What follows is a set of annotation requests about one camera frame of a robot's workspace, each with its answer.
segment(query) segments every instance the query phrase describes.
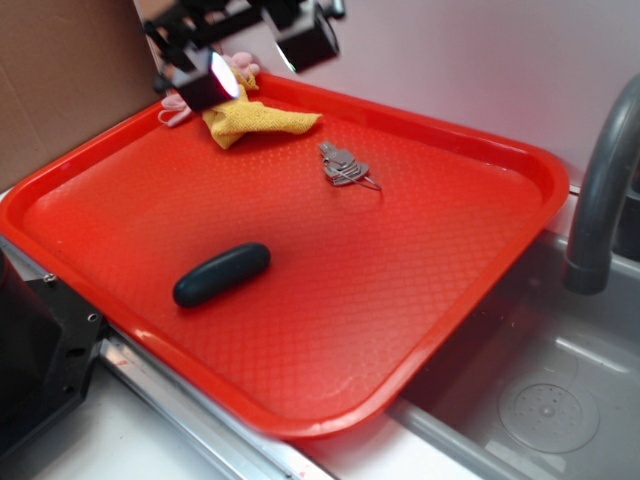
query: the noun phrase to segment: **yellow sponge cloth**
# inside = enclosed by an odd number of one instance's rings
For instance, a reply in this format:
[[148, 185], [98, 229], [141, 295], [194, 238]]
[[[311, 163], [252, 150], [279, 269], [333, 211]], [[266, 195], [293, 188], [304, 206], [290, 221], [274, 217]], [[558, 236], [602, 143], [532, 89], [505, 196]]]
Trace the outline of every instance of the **yellow sponge cloth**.
[[253, 74], [249, 79], [240, 74], [236, 74], [236, 78], [240, 97], [202, 114], [211, 136], [225, 150], [247, 132], [305, 133], [321, 117], [316, 113], [285, 112], [265, 107], [260, 102], [250, 102], [246, 90], [258, 89]]

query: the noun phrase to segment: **gray faucet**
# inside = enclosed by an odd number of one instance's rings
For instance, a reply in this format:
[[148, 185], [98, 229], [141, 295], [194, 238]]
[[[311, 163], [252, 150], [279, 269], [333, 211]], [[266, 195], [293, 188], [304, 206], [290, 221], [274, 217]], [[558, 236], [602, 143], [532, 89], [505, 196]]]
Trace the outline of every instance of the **gray faucet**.
[[592, 295], [605, 289], [611, 252], [640, 260], [640, 75], [622, 90], [602, 127], [584, 178], [562, 281]]

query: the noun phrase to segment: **keys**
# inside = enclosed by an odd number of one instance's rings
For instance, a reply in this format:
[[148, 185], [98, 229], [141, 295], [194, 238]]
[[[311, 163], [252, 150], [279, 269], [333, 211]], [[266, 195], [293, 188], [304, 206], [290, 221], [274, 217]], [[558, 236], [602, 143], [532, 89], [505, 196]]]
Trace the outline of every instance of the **keys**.
[[334, 186], [355, 183], [373, 190], [382, 190], [380, 185], [367, 176], [369, 165], [356, 161], [349, 150], [338, 149], [330, 142], [323, 142], [319, 147], [323, 154], [324, 173]]

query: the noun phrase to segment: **drain strainer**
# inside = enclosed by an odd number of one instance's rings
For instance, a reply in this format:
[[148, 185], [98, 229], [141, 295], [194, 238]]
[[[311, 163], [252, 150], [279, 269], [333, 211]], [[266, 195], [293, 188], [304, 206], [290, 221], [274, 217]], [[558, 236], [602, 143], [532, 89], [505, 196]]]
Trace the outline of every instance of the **drain strainer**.
[[598, 430], [593, 397], [569, 378], [533, 374], [509, 383], [500, 395], [500, 420], [521, 444], [545, 453], [584, 446]]

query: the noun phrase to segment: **sink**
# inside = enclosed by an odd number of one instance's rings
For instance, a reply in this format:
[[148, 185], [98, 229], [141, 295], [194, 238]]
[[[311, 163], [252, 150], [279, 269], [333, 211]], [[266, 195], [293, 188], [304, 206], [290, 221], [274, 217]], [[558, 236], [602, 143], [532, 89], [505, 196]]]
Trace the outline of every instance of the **sink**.
[[543, 233], [393, 407], [485, 478], [638, 478], [640, 268], [576, 295], [565, 247]]

